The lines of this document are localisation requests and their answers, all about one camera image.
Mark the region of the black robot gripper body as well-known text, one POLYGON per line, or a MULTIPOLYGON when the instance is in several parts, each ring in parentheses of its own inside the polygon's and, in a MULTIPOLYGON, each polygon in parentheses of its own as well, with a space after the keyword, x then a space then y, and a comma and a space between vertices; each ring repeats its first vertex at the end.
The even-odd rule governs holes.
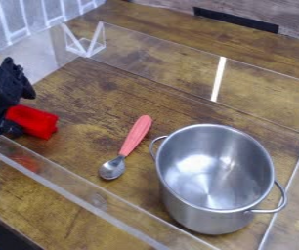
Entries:
POLYGON ((0 131, 4 130, 6 113, 22 99, 34 100, 36 91, 26 76, 24 68, 7 57, 0 64, 0 131))

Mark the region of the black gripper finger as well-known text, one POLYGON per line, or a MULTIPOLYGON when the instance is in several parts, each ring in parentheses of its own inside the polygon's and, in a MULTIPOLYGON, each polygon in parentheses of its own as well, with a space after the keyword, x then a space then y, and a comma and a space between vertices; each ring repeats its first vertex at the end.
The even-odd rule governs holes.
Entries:
POLYGON ((22 136, 24 134, 24 127, 12 120, 0 120, 0 135, 4 134, 10 134, 15 137, 22 136))

